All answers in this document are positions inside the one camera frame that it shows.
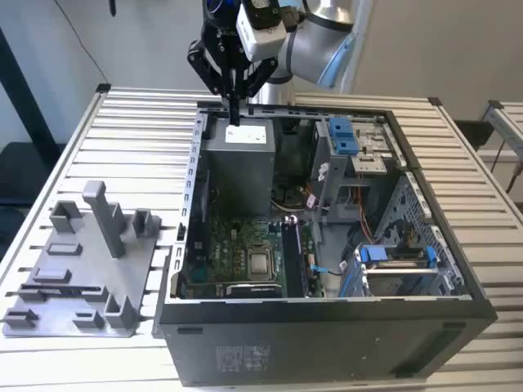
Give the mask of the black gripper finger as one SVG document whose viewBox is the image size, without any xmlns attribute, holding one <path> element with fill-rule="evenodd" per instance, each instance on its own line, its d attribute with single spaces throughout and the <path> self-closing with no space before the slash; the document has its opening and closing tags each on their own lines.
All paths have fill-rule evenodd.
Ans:
<svg viewBox="0 0 523 392">
<path fill-rule="evenodd" d="M 205 54 L 202 41 L 193 41 L 189 45 L 187 60 L 213 95 L 220 95 L 226 100 L 229 110 L 230 125 L 235 125 L 235 102 L 231 99 L 231 83 L 218 73 Z"/>
<path fill-rule="evenodd" d="M 239 125 L 240 102 L 247 97 L 254 97 L 262 85 L 270 78 L 278 66 L 277 59 L 265 59 L 255 68 L 253 73 L 244 77 L 252 63 L 242 60 L 235 66 L 235 89 L 234 89 L 234 125 Z"/>
</svg>

